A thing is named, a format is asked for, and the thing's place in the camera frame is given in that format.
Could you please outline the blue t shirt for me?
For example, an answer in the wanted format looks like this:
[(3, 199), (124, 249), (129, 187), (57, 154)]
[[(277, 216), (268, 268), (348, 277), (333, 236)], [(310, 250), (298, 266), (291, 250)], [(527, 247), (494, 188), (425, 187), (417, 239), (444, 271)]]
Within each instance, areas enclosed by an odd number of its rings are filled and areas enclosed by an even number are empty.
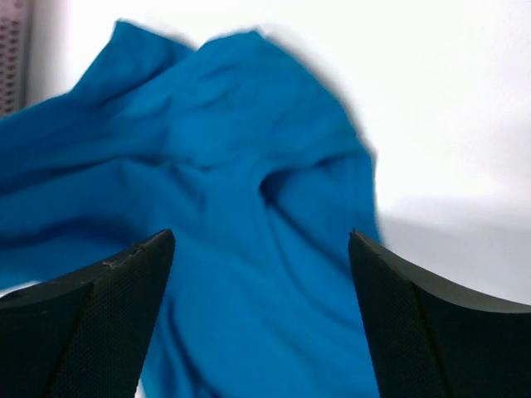
[(348, 262), (373, 171), (339, 101), (258, 32), (118, 22), (68, 93), (1, 122), (1, 285), (176, 240), (149, 397), (375, 397)]

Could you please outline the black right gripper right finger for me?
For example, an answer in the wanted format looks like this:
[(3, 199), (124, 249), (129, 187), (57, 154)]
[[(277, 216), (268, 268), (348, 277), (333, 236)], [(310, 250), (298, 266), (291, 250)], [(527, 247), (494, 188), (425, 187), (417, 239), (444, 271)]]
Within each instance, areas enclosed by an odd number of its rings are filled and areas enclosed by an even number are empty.
[(358, 231), (348, 243), (382, 397), (530, 395), (530, 307), (415, 265)]

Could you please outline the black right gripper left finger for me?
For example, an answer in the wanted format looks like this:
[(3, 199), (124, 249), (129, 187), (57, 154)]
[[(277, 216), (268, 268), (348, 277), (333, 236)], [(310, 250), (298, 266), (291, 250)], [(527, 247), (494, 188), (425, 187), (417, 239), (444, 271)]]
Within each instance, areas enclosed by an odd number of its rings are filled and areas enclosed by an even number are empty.
[(160, 231), (1, 298), (3, 397), (132, 397), (173, 262)]

